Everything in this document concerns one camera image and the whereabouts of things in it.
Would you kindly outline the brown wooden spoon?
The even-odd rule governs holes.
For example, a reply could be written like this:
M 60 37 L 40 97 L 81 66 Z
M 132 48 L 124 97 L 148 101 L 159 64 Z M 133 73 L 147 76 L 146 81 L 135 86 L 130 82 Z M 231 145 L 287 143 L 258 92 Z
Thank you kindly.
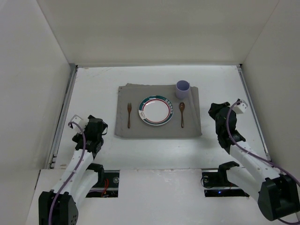
M 180 110 L 180 113 L 181 113 L 181 127 L 182 128 L 184 128 L 184 116 L 183 116 L 184 109 L 185 109 L 185 103 L 184 102 L 180 102 L 180 104 L 179 104 L 179 110 Z

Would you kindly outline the lavender plastic cup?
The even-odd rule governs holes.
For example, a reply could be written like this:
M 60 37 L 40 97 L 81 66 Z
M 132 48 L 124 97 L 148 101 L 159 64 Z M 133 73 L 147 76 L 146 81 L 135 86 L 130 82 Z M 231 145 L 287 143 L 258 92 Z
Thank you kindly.
M 185 99 L 188 97 L 190 90 L 190 83 L 185 80 L 180 80 L 176 83 L 175 95 L 178 99 Z

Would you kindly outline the brown wooden fork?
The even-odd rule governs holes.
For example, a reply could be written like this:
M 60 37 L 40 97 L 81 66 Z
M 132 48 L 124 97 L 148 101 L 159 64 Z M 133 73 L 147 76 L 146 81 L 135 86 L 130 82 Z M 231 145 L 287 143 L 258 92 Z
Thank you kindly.
M 130 129 L 130 127 L 131 127 L 131 121 L 130 121 L 131 111 L 132 111 L 132 104 L 129 102 L 127 104 L 127 112 L 128 112 L 127 127 L 128 127 L 128 129 Z

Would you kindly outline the grey cloth placemat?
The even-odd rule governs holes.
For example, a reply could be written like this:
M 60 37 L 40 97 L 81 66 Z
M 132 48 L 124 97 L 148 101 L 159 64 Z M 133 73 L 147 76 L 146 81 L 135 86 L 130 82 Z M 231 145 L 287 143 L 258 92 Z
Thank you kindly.
M 118 103 L 115 135 L 121 138 L 178 139 L 194 138 L 202 135 L 199 89 L 191 87 L 190 97 L 180 100 L 175 95 L 175 85 L 141 85 L 128 83 L 118 88 Z M 174 107 L 172 119 L 162 126 L 151 126 L 143 122 L 138 115 L 139 104 L 149 96 L 160 95 L 168 98 Z M 128 129 L 128 103 L 132 104 L 131 127 Z M 181 127 L 180 102 L 185 103 L 184 128 Z

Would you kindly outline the white plate green rim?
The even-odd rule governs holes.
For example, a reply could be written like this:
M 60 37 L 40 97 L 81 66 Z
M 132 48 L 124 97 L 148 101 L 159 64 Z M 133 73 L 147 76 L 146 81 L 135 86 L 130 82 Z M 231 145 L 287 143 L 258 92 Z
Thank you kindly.
M 173 113 L 172 102 L 160 95 L 146 97 L 138 106 L 141 120 L 151 126 L 162 126 L 168 123 Z

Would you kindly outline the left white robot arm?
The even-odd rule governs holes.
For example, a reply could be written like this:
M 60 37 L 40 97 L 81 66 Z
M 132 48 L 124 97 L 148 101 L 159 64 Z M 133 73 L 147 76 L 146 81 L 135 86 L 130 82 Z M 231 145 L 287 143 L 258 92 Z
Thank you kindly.
M 108 125 L 92 115 L 84 121 L 74 115 L 68 126 L 76 131 L 73 156 L 63 175 L 50 191 L 43 191 L 38 199 L 40 225 L 75 225 L 79 206 L 97 183 L 105 178 L 103 165 L 94 162 L 100 152 Z

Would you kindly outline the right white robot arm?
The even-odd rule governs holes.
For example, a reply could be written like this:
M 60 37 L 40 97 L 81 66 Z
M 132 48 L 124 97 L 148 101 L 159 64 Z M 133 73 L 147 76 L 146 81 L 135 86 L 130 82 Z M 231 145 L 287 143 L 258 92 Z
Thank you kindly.
M 210 106 L 208 114 L 215 121 L 218 143 L 235 159 L 218 167 L 212 186 L 236 185 L 257 202 L 267 220 L 288 224 L 283 218 L 300 211 L 300 182 L 285 169 L 258 156 L 237 131 L 237 114 L 243 114 L 247 107 L 241 99 Z

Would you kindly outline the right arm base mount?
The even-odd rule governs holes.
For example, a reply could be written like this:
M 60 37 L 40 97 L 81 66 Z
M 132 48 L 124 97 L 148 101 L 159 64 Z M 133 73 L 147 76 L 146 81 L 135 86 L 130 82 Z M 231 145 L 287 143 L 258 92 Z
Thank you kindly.
M 226 172 L 233 167 L 239 167 L 236 162 L 230 161 L 221 164 L 218 169 L 202 171 L 200 180 L 204 188 L 205 197 L 249 197 L 241 188 L 231 183 L 227 179 Z

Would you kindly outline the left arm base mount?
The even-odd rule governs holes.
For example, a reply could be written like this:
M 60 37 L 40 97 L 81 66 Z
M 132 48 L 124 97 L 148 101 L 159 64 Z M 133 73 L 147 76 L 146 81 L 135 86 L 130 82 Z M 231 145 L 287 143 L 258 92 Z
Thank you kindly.
M 87 170 L 98 175 L 97 183 L 86 195 L 87 198 L 116 198 L 119 194 L 120 171 L 105 170 L 103 165 L 92 163 Z

